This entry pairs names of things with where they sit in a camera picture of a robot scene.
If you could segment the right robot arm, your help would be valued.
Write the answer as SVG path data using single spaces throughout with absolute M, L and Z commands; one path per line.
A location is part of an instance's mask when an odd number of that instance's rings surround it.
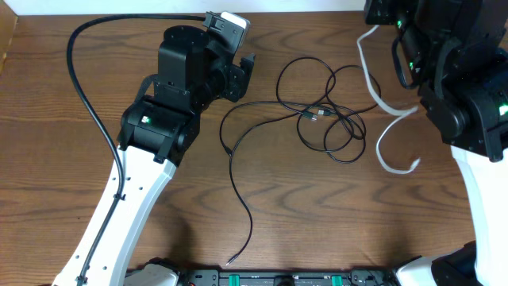
M 417 91 L 468 193 L 475 240 L 397 267 L 400 285 L 507 282 L 507 4 L 503 0 L 367 0 L 371 29 L 392 25 L 401 85 Z

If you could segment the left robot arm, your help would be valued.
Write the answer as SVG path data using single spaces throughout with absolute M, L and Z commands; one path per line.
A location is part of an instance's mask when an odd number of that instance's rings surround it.
M 150 262 L 129 271 L 129 261 L 147 218 L 199 134 L 202 113 L 217 99 L 236 102 L 249 85 L 255 57 L 234 62 L 248 20 L 209 12 L 194 27 L 177 15 L 164 32 L 158 71 L 146 77 L 121 117 L 106 188 L 57 285 L 168 285 L 178 271 Z

